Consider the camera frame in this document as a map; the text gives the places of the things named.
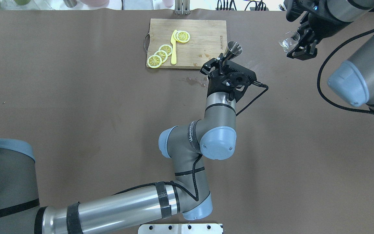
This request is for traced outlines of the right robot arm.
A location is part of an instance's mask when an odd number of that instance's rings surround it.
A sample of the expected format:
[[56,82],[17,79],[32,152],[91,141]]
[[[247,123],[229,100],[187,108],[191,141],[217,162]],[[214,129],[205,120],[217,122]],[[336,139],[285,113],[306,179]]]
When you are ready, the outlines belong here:
[[[374,8],[374,0],[285,0],[286,19],[300,18],[300,37],[287,53],[291,59],[308,60],[317,56],[317,45]],[[328,87],[350,108],[328,99],[321,90],[321,76],[327,62],[343,46],[361,37],[371,37],[329,76]],[[330,105],[350,112],[374,115],[374,29],[355,35],[337,46],[318,71],[317,90]]]

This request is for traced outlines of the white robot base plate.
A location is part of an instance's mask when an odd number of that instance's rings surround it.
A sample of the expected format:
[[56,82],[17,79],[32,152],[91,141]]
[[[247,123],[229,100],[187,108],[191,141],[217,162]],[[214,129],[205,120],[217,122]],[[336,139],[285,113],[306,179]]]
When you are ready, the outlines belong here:
[[140,225],[138,234],[223,234],[222,224],[145,224]]

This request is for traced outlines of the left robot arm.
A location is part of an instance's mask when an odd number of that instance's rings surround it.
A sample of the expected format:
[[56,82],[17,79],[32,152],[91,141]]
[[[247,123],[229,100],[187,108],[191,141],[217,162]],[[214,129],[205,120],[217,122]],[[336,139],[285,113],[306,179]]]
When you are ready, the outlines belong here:
[[185,219],[202,219],[212,212],[212,197],[203,157],[222,160],[235,150],[236,98],[232,75],[224,72],[230,61],[212,58],[202,67],[209,78],[204,118],[174,126],[159,137],[159,148],[170,158],[175,179],[153,182],[108,195],[76,202],[67,208],[40,206],[35,170],[37,152],[48,159],[63,154],[64,166],[45,169],[46,179],[70,185],[83,184],[76,176],[88,172],[95,159],[114,156],[108,169],[99,173],[99,182],[117,185],[136,175],[123,169],[126,162],[140,163],[140,153],[156,153],[146,148],[147,137],[155,134],[148,124],[169,117],[154,98],[159,86],[157,72],[144,74],[127,62],[111,61],[78,65],[65,72],[49,68],[8,72],[0,68],[0,234],[104,234],[182,213]]

